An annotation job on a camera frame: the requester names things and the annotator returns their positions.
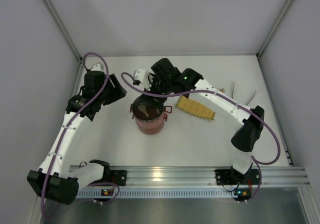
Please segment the grey lid with handle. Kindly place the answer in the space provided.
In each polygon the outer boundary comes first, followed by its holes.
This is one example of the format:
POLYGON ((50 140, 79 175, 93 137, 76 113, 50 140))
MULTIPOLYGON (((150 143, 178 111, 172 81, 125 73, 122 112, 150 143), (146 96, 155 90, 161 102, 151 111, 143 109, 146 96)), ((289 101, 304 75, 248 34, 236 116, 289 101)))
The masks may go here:
POLYGON ((164 114, 171 114, 173 111, 172 108, 172 106, 165 106, 163 103, 158 102, 153 98, 147 99, 141 95, 130 105, 129 112, 132 113, 132 119, 136 118, 141 121, 150 122, 159 119, 164 114), (146 110, 149 114, 148 118, 138 110, 139 105, 146 106, 146 110))

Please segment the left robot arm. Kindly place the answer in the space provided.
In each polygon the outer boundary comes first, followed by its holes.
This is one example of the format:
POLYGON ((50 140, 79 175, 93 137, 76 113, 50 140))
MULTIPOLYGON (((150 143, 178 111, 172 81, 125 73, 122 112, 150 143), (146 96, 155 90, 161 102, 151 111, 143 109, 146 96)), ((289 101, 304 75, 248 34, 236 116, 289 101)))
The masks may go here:
POLYGON ((84 85, 67 105, 58 136, 45 160, 36 171, 29 171, 27 181, 40 197, 70 205, 78 191, 92 183, 113 182, 108 162, 91 160, 86 166, 70 171, 75 151, 87 127, 102 106, 124 98, 126 91, 114 74, 91 70, 84 85))

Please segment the metal tongs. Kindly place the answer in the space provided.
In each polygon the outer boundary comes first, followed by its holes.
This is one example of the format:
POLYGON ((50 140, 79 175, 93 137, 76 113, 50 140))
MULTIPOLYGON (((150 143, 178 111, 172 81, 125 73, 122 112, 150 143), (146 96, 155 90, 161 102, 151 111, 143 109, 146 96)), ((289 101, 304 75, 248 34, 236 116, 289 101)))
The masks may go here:
POLYGON ((258 88, 234 80, 231 88, 231 98, 241 105, 253 107, 258 92, 258 88))

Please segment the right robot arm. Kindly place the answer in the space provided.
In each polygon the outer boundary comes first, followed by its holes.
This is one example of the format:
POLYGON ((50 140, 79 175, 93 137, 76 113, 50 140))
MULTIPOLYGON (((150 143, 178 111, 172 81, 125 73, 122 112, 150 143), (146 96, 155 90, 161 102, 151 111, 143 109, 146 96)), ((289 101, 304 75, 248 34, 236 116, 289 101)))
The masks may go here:
POLYGON ((240 106, 209 84, 198 72, 190 68, 180 72, 167 58, 157 61, 151 69, 152 72, 138 70, 134 74, 145 91, 156 94, 156 97, 144 96, 148 102, 159 106, 166 101, 166 95, 183 93, 186 98, 218 114, 235 129, 231 138, 235 150, 230 178, 237 183, 244 181, 252 168, 254 144, 263 130, 261 121, 265 117, 264 109, 260 106, 240 106))

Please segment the beige spoon head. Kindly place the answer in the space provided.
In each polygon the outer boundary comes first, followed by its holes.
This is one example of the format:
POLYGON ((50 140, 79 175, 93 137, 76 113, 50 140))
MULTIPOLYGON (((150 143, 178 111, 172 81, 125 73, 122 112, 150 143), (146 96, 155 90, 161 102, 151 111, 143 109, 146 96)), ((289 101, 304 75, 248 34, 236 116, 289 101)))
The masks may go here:
POLYGON ((146 106, 145 105, 139 105, 138 107, 138 110, 140 112, 142 112, 147 118, 149 117, 149 114, 147 112, 147 109, 146 109, 146 106))

